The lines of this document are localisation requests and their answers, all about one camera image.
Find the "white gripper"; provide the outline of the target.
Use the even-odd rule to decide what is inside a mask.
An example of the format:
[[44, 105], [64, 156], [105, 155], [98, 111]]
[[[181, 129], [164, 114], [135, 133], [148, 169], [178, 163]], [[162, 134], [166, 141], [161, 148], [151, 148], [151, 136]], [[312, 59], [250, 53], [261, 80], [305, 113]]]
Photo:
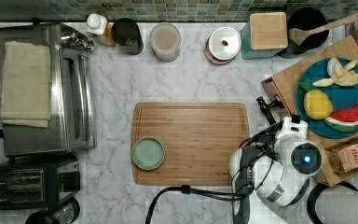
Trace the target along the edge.
[[286, 135], [294, 135], [298, 138], [307, 137], [308, 123], [303, 121], [300, 116], [284, 117], [282, 127], [276, 135], [276, 138], [282, 138]]

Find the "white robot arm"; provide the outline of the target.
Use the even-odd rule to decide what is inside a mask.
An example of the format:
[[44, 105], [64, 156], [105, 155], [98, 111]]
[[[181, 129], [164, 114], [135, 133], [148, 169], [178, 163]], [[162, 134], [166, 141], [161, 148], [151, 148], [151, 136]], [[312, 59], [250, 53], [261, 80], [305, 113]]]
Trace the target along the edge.
[[283, 118], [231, 156], [228, 170], [233, 224], [287, 224], [265, 205], [297, 203], [310, 178], [323, 164], [321, 150], [307, 139], [308, 123], [300, 116]]

